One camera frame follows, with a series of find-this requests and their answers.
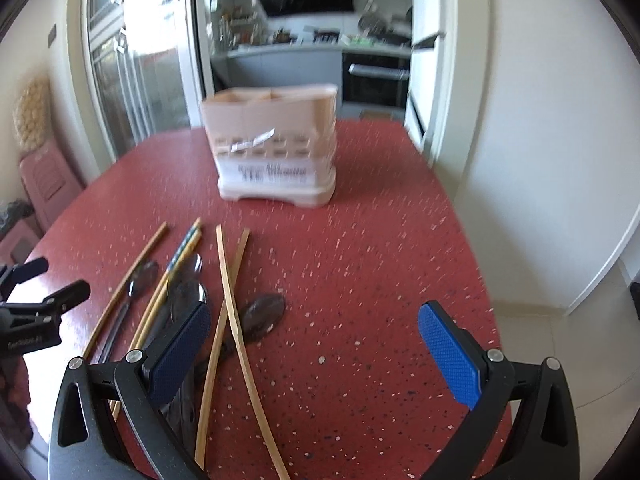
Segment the pink plastic utensil holder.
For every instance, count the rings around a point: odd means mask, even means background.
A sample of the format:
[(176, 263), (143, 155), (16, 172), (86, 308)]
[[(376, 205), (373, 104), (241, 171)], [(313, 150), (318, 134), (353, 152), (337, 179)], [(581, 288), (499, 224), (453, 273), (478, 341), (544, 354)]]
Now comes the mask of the pink plastic utensil holder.
[(337, 86), (232, 88), (201, 102), (224, 200), (329, 203), (336, 185)]

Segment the glass sliding door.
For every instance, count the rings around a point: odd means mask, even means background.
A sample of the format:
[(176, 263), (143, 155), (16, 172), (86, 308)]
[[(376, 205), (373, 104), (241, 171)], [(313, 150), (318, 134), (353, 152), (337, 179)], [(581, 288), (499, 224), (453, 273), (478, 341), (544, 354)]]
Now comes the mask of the glass sliding door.
[(89, 87), (108, 157), (200, 124), (191, 0), (85, 0)]

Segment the dark translucent spoon left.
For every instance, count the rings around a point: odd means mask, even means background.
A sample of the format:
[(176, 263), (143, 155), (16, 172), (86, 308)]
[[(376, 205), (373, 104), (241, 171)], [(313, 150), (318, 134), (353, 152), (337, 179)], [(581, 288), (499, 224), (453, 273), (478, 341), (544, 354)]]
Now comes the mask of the dark translucent spoon left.
[(158, 263), (151, 260), (141, 263), (134, 270), (127, 287), (125, 302), (119, 308), (115, 321), (107, 334), (105, 344), (98, 356), (99, 364), (106, 362), (110, 358), (116, 338), (124, 325), (131, 306), (134, 304), (134, 300), (143, 296), (155, 283), (159, 268)]

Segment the pink plastic stool stack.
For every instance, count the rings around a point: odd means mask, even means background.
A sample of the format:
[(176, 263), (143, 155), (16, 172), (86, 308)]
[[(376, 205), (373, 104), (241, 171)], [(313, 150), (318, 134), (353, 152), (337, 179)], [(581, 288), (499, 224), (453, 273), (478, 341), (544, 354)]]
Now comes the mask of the pink plastic stool stack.
[(53, 140), (26, 155), (20, 173), (34, 212), (1, 237), (1, 263), (26, 260), (55, 220), (84, 190)]

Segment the grey kitchen counter cabinets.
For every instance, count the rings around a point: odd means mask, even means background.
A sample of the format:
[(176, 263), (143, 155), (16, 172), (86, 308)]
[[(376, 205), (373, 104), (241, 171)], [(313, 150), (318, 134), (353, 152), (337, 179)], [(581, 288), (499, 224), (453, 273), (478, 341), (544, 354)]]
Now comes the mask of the grey kitchen counter cabinets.
[(212, 55), (215, 88), (291, 87), (306, 84), (337, 86), (337, 116), (343, 119), (405, 119), (406, 108), (346, 103), (342, 97), (342, 55), (345, 52), (387, 54), (410, 58), (400, 47), (353, 46), (352, 44), (290, 44), (248, 47)]

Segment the dark translucent spoon upper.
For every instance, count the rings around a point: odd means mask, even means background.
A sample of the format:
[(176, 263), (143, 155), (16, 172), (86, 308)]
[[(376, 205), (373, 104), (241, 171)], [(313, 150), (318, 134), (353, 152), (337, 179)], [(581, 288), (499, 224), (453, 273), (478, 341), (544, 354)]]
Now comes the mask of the dark translucent spoon upper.
[(203, 260), (198, 252), (192, 252), (190, 256), (187, 256), (182, 263), (178, 265), (178, 268), (172, 276), (172, 284), (180, 284), (186, 281), (194, 280), (197, 278), (202, 270)]

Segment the dark translucent spoon middle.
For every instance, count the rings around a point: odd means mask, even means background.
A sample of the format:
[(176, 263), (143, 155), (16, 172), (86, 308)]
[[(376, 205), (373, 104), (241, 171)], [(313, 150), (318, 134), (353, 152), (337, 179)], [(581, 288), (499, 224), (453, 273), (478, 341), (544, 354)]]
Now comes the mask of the dark translucent spoon middle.
[(207, 292), (195, 278), (172, 286), (166, 301), (160, 306), (142, 348), (148, 348), (164, 328), (171, 326), (187, 307), (197, 301), (207, 302)]

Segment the black built-in oven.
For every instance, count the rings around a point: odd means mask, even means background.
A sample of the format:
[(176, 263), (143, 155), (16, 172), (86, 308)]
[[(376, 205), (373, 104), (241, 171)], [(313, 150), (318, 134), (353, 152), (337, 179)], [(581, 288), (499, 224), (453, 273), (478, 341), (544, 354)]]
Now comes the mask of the black built-in oven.
[(342, 55), (342, 97), (346, 103), (405, 108), (410, 58), (345, 52)]

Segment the blue patterned chopstick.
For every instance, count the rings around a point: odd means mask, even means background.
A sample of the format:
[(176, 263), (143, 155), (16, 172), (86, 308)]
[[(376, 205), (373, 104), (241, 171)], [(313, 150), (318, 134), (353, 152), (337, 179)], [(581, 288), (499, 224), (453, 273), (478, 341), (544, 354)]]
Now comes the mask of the blue patterned chopstick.
[(202, 225), (202, 219), (201, 218), (196, 218), (195, 221), (192, 223), (192, 226), (190, 226), (189, 231), (186, 232), (186, 235), (183, 237), (182, 241), (180, 242), (180, 245), (178, 246), (178, 248), (175, 251), (174, 255), (169, 260), (168, 265), (166, 266), (164, 274), (162, 275), (162, 277), (158, 281), (156, 289), (154, 289), (154, 292), (152, 292), (152, 296), (151, 296), (148, 304), (145, 307), (145, 310), (144, 310), (144, 312), (142, 314), (142, 317), (140, 318), (140, 322), (138, 324), (138, 327), (137, 327), (136, 331), (134, 332), (134, 336), (132, 337), (132, 341), (130, 342), (128, 350), (134, 350), (135, 348), (137, 348), (138, 339), (140, 338), (140, 336), (142, 334), (142, 330), (145, 328), (145, 325), (148, 322), (148, 318), (151, 315), (152, 307), (154, 307), (155, 304), (157, 303), (157, 298), (160, 296), (160, 293), (162, 292), (162, 290), (164, 289), (166, 283), (168, 282), (168, 280), (169, 280), (169, 278), (171, 276), (171, 273), (174, 272), (179, 258), (181, 257), (182, 253), (186, 250), (186, 245), (190, 242), (190, 239), (195, 234), (196, 230), (201, 227), (201, 225)]

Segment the yellow patterned chopstick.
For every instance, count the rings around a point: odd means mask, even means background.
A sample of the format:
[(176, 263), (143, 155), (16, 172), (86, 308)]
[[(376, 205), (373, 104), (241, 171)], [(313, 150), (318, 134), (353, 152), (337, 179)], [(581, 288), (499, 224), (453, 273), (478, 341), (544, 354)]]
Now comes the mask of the yellow patterned chopstick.
[(148, 339), (152, 325), (157, 318), (158, 312), (160, 312), (160, 307), (165, 303), (168, 294), (169, 282), (174, 278), (179, 266), (186, 261), (186, 258), (190, 257), (190, 255), (194, 253), (194, 249), (202, 237), (202, 225), (203, 221), (201, 218), (197, 218), (193, 222), (190, 230), (183, 237), (183, 240), (174, 253), (174, 256), (166, 266), (164, 274), (158, 281), (156, 289), (154, 289), (154, 292), (143, 311), (140, 323), (134, 332), (134, 336), (132, 337), (132, 341), (128, 347), (128, 352), (140, 350)]

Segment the bag of white balls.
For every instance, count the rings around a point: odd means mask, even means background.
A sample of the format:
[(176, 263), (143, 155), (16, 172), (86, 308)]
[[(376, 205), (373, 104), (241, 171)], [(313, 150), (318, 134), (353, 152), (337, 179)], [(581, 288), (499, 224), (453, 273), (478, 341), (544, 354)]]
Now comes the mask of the bag of white balls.
[(28, 154), (51, 136), (49, 78), (38, 75), (29, 79), (21, 88), (14, 103), (13, 121), (18, 150)]

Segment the plain bamboo chopstick crossed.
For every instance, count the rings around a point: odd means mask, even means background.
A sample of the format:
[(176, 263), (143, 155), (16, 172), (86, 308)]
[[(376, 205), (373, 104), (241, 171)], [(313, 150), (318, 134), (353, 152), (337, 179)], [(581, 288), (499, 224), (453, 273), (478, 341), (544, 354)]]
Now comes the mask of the plain bamboo chopstick crossed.
[[(222, 279), (222, 284), (228, 284), (231, 289), (234, 289), (238, 274), (240, 272), (242, 261), (244, 257), (245, 248), (250, 237), (250, 230), (244, 229), (238, 241), (238, 246), (235, 249), (235, 255), (231, 261), (231, 264), (227, 264), (226, 276)], [(206, 471), (206, 445), (208, 439), (208, 427), (209, 417), (212, 411), (212, 401), (214, 385), (216, 380), (217, 366), (219, 362), (222, 343), (224, 342), (224, 334), (226, 333), (228, 323), (228, 310), (226, 307), (226, 300), (222, 300), (221, 307), (219, 309), (214, 338), (212, 342), (212, 348), (209, 351), (209, 359), (206, 368), (205, 382), (203, 387), (203, 394), (201, 398), (200, 414), (198, 414), (198, 432), (196, 433), (196, 443), (194, 460), (202, 471)]]

